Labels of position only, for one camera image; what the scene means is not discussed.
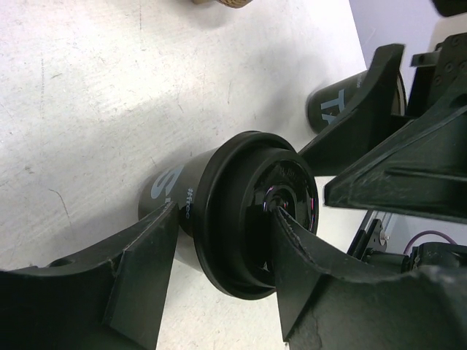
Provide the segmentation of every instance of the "black cylindrical container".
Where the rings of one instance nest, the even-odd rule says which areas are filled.
[[[176,258],[221,291],[259,299],[274,291],[270,211],[281,206],[315,234],[318,202],[308,165],[284,139],[248,131],[154,176],[140,218],[166,202],[180,207]]]
[[[353,77],[329,85],[310,96],[307,103],[306,116],[315,133],[323,131],[326,126],[331,124],[344,111],[345,106],[362,85],[366,73],[367,71],[362,71]],[[392,113],[404,115],[405,109],[406,93],[402,76],[399,74],[394,93]]]

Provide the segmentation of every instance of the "white surface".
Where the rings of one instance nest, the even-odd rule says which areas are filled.
[[[347,0],[5,1],[0,267],[43,266],[134,223],[143,182],[171,158],[251,129],[300,149],[308,94],[363,69]],[[322,210],[320,235],[348,240],[346,216],[362,217]],[[158,349],[283,349],[274,298],[235,300],[175,262]]]

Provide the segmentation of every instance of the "purple cable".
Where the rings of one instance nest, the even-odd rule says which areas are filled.
[[[412,238],[409,243],[407,244],[406,248],[404,249],[404,255],[407,255],[407,253],[409,253],[409,249],[410,247],[412,247],[415,243],[415,241],[420,238],[420,237],[423,237],[423,236],[426,236],[426,235],[435,235],[435,236],[439,236],[439,237],[442,237],[444,238],[446,241],[450,242],[451,244],[457,244],[455,243],[455,241],[450,238],[446,233],[442,233],[442,232],[439,232],[439,231],[433,231],[433,230],[428,230],[428,231],[423,231],[423,232],[420,232],[418,233],[417,235],[414,236],[414,238]]]

